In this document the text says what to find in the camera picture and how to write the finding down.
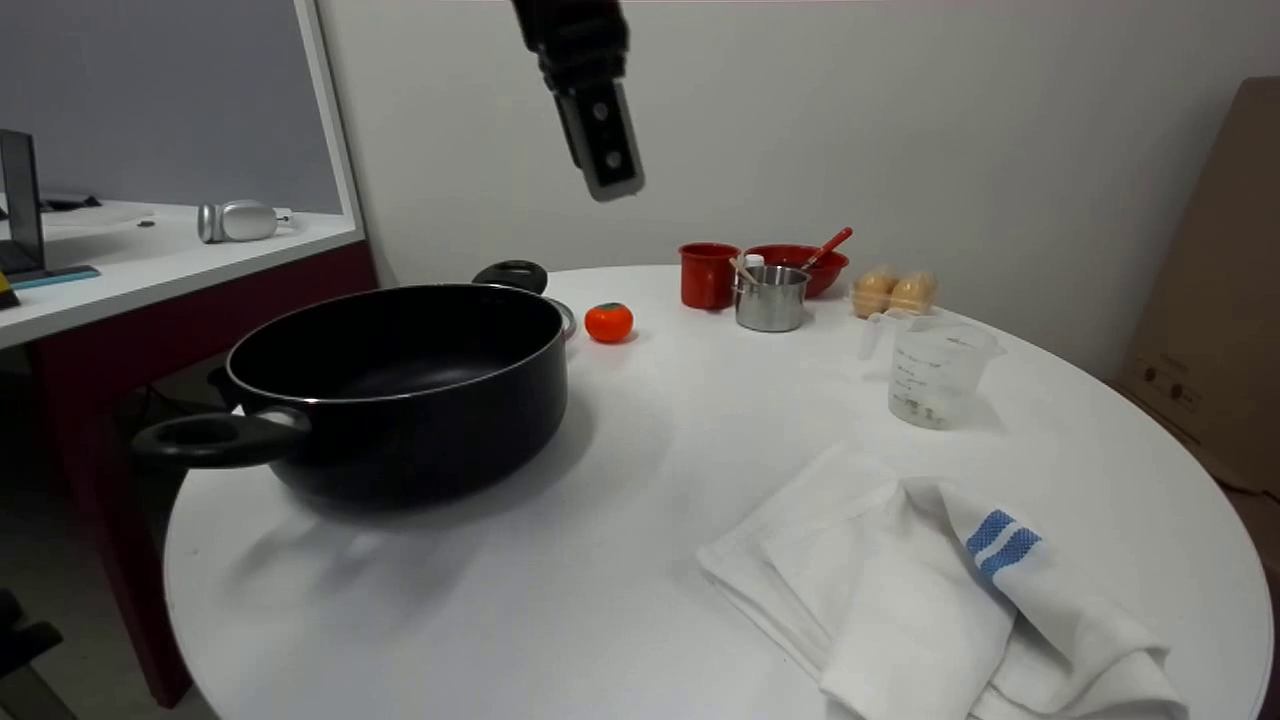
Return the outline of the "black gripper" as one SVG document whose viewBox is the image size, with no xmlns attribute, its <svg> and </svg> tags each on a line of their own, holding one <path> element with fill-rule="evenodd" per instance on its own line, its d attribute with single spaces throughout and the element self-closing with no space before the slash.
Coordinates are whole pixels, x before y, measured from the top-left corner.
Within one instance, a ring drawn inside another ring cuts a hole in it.
<svg viewBox="0 0 1280 720">
<path fill-rule="evenodd" d="M 590 198 L 642 186 L 625 100 L 626 21 L 620 0 L 511 0 L 524 47 L 556 97 L 567 150 Z"/>
</svg>

